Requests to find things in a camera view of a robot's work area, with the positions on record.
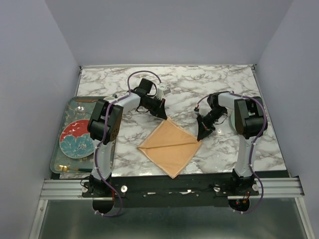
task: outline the marble tabletop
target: marble tabletop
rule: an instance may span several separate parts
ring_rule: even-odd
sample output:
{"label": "marble tabletop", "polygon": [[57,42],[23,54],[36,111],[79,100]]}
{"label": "marble tabletop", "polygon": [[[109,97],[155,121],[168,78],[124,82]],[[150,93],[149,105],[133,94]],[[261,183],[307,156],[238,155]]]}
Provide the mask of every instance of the marble tabletop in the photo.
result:
{"label": "marble tabletop", "polygon": [[[250,66],[158,66],[133,68],[83,69],[78,96],[118,96],[127,90],[128,76],[139,70],[153,71],[170,87],[165,96],[165,110],[177,124],[197,136],[194,107],[202,97],[221,91],[234,91],[249,96],[260,95]],[[132,78],[131,88],[138,86],[141,78],[157,83],[150,74],[141,73]],[[210,111],[206,101],[200,104],[200,113]],[[203,144],[181,174],[231,172],[235,166],[239,136],[231,127],[230,117],[216,125],[216,131],[203,140]],[[164,175],[165,173],[147,159],[137,146],[160,124],[161,119],[135,110],[123,115],[117,138],[113,176]],[[285,163],[273,128],[269,122],[267,133],[258,145],[255,170],[285,170]]]}

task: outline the blue flower pattern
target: blue flower pattern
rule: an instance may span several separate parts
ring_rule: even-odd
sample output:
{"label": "blue flower pattern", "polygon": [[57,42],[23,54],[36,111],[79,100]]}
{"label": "blue flower pattern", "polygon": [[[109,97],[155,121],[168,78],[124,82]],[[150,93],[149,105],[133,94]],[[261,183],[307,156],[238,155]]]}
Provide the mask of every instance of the blue flower pattern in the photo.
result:
{"label": "blue flower pattern", "polygon": [[60,142],[60,148],[70,158],[87,157],[94,151],[93,141],[88,133],[77,138],[73,135],[65,136]]}

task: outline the white wall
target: white wall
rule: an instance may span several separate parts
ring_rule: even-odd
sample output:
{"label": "white wall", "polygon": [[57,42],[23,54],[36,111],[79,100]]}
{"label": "white wall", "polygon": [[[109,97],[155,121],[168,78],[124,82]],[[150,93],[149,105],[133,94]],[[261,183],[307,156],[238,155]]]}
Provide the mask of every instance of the white wall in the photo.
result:
{"label": "white wall", "polygon": [[0,3],[0,237],[28,238],[78,64],[43,0]]}
{"label": "white wall", "polygon": [[292,0],[46,0],[75,59],[257,63]]}
{"label": "white wall", "polygon": [[285,159],[319,237],[319,1],[295,0],[257,66]]}

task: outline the decorative plate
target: decorative plate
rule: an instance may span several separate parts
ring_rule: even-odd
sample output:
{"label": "decorative plate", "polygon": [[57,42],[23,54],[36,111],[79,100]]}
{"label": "decorative plate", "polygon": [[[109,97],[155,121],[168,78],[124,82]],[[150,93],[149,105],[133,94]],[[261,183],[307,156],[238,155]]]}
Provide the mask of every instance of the decorative plate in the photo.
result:
{"label": "decorative plate", "polygon": [[84,158],[94,151],[93,141],[87,130],[87,119],[69,124],[60,136],[60,148],[70,158]]}

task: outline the tray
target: tray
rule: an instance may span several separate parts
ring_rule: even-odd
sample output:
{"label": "tray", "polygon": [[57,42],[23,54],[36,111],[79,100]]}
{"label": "tray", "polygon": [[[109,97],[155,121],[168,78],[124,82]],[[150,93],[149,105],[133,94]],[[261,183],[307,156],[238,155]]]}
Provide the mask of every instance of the tray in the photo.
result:
{"label": "tray", "polygon": [[[93,154],[84,158],[79,158],[79,159],[69,158],[61,151],[59,140],[63,130],[70,123],[76,120],[89,120],[97,100],[103,99],[103,98],[104,97],[84,96],[84,97],[73,97],[72,99],[69,100],[64,111],[59,134],[54,147],[54,152],[53,152],[53,156],[52,156],[52,160],[50,164],[50,168],[52,172],[66,173],[65,171],[62,171],[62,169],[60,168],[60,165],[67,166],[70,169],[77,169],[77,168],[92,169],[93,168],[93,161],[94,161]],[[113,147],[112,147],[112,154],[111,154],[112,164],[114,160],[115,144],[116,142],[114,141]],[[67,173],[79,173],[79,171],[69,170],[67,171]]]}

